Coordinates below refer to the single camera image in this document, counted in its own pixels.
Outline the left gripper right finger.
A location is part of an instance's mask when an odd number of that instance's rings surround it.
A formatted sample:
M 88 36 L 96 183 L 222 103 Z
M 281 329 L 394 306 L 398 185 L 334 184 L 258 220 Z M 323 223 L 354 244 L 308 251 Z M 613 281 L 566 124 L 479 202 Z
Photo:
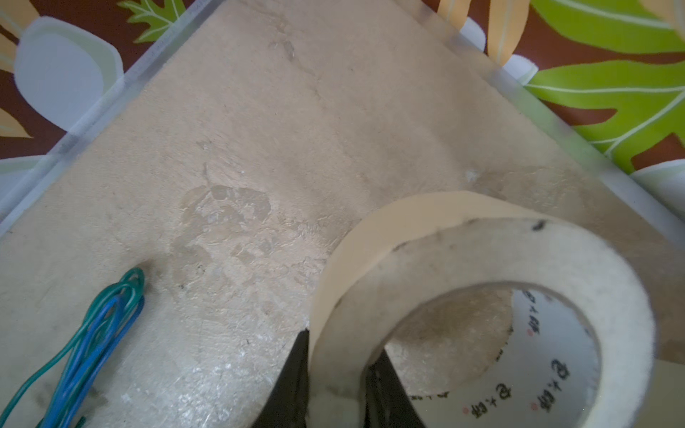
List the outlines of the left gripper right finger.
M 386 351 L 367 369 L 366 426 L 369 428 L 424 428 Z

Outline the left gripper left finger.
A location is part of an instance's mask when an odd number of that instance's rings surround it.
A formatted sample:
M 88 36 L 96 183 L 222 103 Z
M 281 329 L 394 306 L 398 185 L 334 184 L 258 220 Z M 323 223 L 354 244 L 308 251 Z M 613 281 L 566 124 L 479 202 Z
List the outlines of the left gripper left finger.
M 305 428 L 309 399 L 310 332 L 298 333 L 269 397 L 252 428 Z

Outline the masking tape roll two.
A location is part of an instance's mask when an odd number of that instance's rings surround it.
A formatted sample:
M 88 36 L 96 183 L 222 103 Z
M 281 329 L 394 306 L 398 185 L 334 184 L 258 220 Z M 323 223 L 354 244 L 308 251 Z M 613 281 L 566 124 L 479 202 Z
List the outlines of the masking tape roll two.
M 629 427 L 655 336 L 640 278 L 594 233 L 481 194 L 411 196 L 326 264 L 306 421 L 365 426 L 386 351 L 426 427 Z

